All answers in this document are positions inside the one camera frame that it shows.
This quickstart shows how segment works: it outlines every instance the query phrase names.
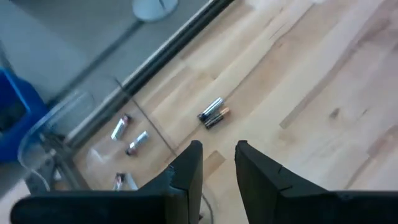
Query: copper battery top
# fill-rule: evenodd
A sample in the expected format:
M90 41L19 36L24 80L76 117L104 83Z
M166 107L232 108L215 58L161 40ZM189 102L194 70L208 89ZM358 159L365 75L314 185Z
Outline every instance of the copper battery top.
M220 114L222 116L228 115L231 112L231 110L229 108L224 108L220 111Z

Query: battery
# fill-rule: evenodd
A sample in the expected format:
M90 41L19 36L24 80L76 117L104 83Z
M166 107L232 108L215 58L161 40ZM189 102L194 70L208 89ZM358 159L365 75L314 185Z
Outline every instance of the battery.
M123 182L126 175L123 173L117 173L116 177L114 178L113 190L120 191L123 186Z
M144 143L148 140L148 138L149 138L149 135L148 135L148 132L147 132L147 131L144 131L143 133L141 133L141 134L136 138L136 140L134 140L134 141L129 145L129 148L126 149L126 154L129 155L129 156L135 154L136 151L137 151L137 148L138 148L140 145L144 144Z
M202 113L198 115L199 120L204 123L209 119L215 112L218 111L224 104L224 100L219 97L213 101Z
M222 109L218 114L211 117L206 123L206 129L212 128L214 125L218 124L220 121L224 120L225 116L230 114L229 108Z
M124 130L126 130L127 125L130 123L131 117L128 114L124 114L118 124L116 125L115 129L112 132L111 139L113 141L117 141L123 135Z

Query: blue container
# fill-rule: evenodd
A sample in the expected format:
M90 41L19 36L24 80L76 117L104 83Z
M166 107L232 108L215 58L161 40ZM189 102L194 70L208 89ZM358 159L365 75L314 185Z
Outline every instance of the blue container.
M31 84L0 69L0 161L16 161L19 143L48 109Z

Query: wood grain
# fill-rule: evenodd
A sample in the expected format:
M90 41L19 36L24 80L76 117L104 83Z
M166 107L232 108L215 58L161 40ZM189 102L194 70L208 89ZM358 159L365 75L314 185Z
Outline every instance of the wood grain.
M177 154L203 143L215 222L247 223L234 166L241 139L326 189L398 190L397 61L397 0L237 0L134 99ZM206 130L196 116L219 96L232 113ZM127 104L76 163L84 169L118 116L135 111ZM125 141L155 133L135 116ZM158 137L142 152L117 152L85 178L105 189L124 169L143 185L175 157Z

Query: black wire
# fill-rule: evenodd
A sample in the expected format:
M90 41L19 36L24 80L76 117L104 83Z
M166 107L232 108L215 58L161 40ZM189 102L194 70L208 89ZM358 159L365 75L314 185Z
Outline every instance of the black wire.
M144 117L148 120L148 122L150 123L150 125L152 125L152 127L154 127L156 133L160 136L160 138L162 138L163 142L166 144L166 146L168 147L168 149L172 152L172 154L177 157L177 153L175 152L175 149L173 149L173 147L166 141L166 138L164 138L164 136L162 135L162 133L160 132L160 130L155 126L155 124L152 122L152 120L148 117L147 113L145 113L145 111L138 105L138 103L134 100L134 98L123 88L122 83L116 78L113 77L114 81L118 84L118 86L120 87L121 91L126 94L128 97L130 97L130 100L137 106L138 110L144 115ZM213 213L213 209L210 205L210 202L208 201L208 199L206 198L206 196L202 193L201 197L203 198L203 200L205 201L207 207L209 208L209 212L210 212L210 223L214 224L214 213Z

